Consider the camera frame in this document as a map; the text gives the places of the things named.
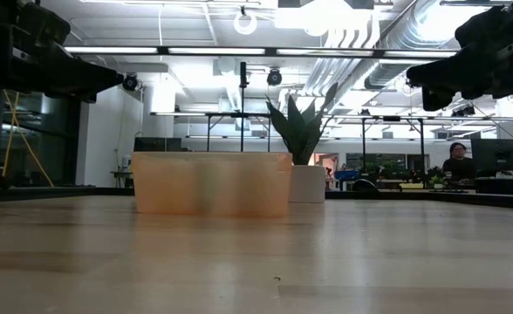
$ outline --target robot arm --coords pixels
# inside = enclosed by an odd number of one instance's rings
[[[455,37],[462,49],[453,57],[407,70],[409,84],[422,88],[425,110],[448,106],[457,92],[465,99],[513,94],[513,4],[473,16]]]

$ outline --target office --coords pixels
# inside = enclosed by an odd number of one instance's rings
[[[95,75],[0,83],[0,313],[513,311],[513,95],[408,71],[494,3],[36,3]]]

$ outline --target man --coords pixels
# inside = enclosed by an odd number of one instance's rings
[[[450,158],[442,164],[442,172],[452,173],[452,181],[468,181],[475,178],[475,164],[470,158],[464,157],[466,147],[462,143],[450,146]]]

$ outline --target yellow cable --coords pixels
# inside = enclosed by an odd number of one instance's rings
[[[53,185],[53,182],[51,182],[51,179],[49,178],[49,175],[47,175],[47,173],[45,172],[44,168],[41,166],[41,162],[39,162],[39,159],[38,157],[36,157],[36,155],[33,153],[33,151],[31,150],[31,147],[30,147],[30,144],[28,143],[28,140],[26,139],[26,137],[24,136],[24,132],[22,132],[22,128],[20,127],[20,122],[18,122],[18,119],[16,117],[16,104],[14,105],[14,107],[12,106],[12,103],[10,102],[10,97],[9,97],[9,94],[6,92],[6,90],[4,90],[4,96],[6,97],[6,100],[8,101],[9,103],[9,106],[10,106],[10,111],[12,112],[12,118],[14,119],[14,122],[16,122],[16,125],[18,127],[18,131],[20,131],[20,135],[22,136],[22,140],[24,140],[24,143],[26,144],[26,146],[28,147],[28,151],[30,152],[31,154],[31,157],[33,157],[33,159],[36,161],[36,163],[38,164],[38,167],[39,167],[39,170],[41,170],[42,174],[44,174],[45,176],[45,179],[48,180],[49,182],[49,185],[54,188],[55,186]]]
[[[20,93],[17,92],[16,100],[14,100],[14,108],[10,110],[10,112],[12,113],[12,120],[10,122],[9,144],[6,147],[6,154],[4,154],[3,176],[6,176],[6,169],[9,166],[10,146],[12,145],[12,134],[14,133],[14,120],[16,119],[16,108],[18,107],[19,98],[20,98]]]

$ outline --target computer monitor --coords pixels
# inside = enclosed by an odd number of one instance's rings
[[[134,139],[135,152],[180,152],[181,139],[179,138],[148,138]]]
[[[471,140],[475,169],[480,172],[513,170],[513,140]]]

